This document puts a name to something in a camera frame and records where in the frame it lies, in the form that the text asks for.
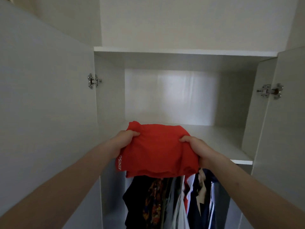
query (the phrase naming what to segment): white wardrobe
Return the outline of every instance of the white wardrobe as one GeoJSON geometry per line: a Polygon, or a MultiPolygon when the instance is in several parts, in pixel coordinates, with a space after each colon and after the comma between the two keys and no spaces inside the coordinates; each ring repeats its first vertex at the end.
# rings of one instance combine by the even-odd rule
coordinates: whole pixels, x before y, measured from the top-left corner
{"type": "MultiPolygon", "coordinates": [[[[0,15],[0,215],[133,120],[181,125],[305,210],[305,47],[110,51],[5,0],[0,15]],[[89,74],[101,79],[93,89],[89,74]]],[[[124,228],[130,182],[110,162],[65,228],[124,228]]],[[[226,219],[249,228],[233,201],[226,219]]]]}

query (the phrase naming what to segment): folded red fabric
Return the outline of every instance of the folded red fabric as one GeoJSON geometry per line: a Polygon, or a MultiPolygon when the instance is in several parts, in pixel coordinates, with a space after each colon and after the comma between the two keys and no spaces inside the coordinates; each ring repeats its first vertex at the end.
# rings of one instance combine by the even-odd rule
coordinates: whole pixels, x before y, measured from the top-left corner
{"type": "Polygon", "coordinates": [[[127,171],[126,177],[189,177],[198,172],[198,156],[188,142],[179,141],[189,135],[181,126],[141,125],[133,121],[129,123],[129,129],[141,134],[121,149],[116,158],[117,170],[127,171]]]}

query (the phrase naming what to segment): floral patterned fabric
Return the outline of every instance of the floral patterned fabric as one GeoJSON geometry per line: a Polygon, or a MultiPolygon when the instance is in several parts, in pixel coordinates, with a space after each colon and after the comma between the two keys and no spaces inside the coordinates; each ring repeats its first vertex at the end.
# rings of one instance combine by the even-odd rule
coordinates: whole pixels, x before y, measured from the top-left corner
{"type": "Polygon", "coordinates": [[[145,205],[143,208],[143,217],[146,221],[147,229],[159,229],[160,228],[160,216],[162,206],[162,193],[164,189],[164,179],[157,178],[151,184],[145,205]]]}

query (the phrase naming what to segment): metal hinge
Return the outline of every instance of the metal hinge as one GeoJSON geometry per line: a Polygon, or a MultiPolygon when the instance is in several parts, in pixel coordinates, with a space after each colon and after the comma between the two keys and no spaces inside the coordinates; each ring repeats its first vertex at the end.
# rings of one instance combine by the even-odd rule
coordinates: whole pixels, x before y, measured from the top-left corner
{"type": "Polygon", "coordinates": [[[263,88],[256,89],[256,92],[260,94],[263,98],[268,98],[270,94],[273,95],[273,98],[275,100],[278,100],[282,97],[281,92],[283,91],[284,86],[280,83],[276,84],[276,87],[271,89],[271,84],[265,84],[263,85],[263,88]]]}
{"type": "Polygon", "coordinates": [[[89,80],[88,86],[89,86],[91,89],[93,89],[93,84],[95,84],[96,86],[98,86],[99,84],[102,83],[102,80],[101,80],[101,79],[98,79],[98,78],[97,78],[97,75],[95,75],[95,79],[94,79],[91,73],[88,75],[88,80],[89,80]]]}

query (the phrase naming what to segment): cabinet door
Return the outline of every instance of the cabinet door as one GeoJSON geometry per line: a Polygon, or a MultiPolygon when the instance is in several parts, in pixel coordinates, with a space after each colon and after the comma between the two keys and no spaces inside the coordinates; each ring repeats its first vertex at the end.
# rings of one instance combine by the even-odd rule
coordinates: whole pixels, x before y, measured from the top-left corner
{"type": "MultiPolygon", "coordinates": [[[[96,144],[93,49],[0,0],[0,215],[96,144]]],[[[101,228],[99,181],[65,228],[101,228]]]]}
{"type": "MultiPolygon", "coordinates": [[[[305,211],[305,47],[279,53],[252,175],[305,211]]],[[[251,228],[243,219],[240,228],[251,228]]]]}

